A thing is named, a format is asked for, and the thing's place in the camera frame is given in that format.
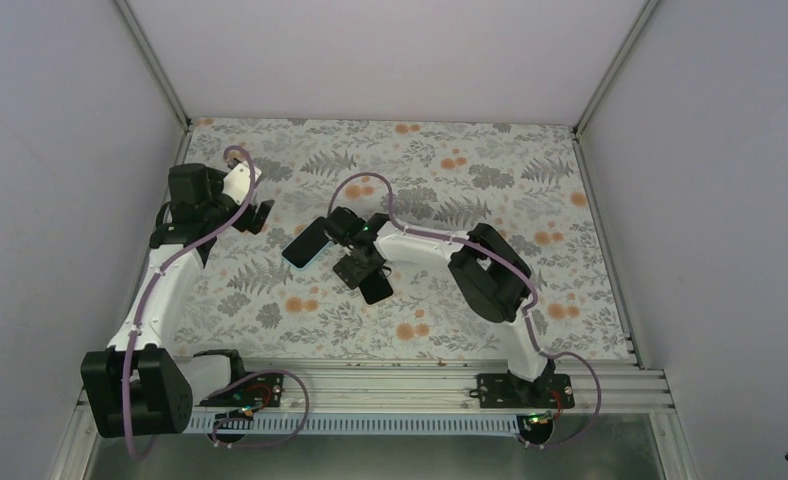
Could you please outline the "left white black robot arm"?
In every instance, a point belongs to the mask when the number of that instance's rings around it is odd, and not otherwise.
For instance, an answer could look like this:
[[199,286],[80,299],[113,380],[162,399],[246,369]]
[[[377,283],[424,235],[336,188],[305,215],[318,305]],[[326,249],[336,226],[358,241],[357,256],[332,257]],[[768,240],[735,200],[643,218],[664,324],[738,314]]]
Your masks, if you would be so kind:
[[80,366],[102,437],[178,434],[210,394],[225,405],[246,396],[238,354],[205,352],[179,365],[171,346],[218,235],[228,228],[261,231],[273,203],[256,203],[260,180],[260,169],[247,161],[227,172],[197,163],[170,169],[169,199],[149,238],[137,296],[107,346],[86,353]]

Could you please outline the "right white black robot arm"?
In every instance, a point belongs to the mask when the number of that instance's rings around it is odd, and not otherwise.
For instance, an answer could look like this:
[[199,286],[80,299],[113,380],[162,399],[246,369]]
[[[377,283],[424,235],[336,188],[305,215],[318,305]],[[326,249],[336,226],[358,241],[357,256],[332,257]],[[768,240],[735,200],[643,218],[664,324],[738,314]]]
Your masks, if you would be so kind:
[[392,264],[448,271],[467,306],[494,325],[505,348],[514,399],[535,407],[548,397],[555,366],[536,351],[524,319],[525,309],[537,302],[532,271],[493,227],[480,223],[470,231],[428,229],[384,213],[365,220],[337,207],[324,218],[324,233],[345,250],[334,273],[370,305],[393,295],[387,279]]

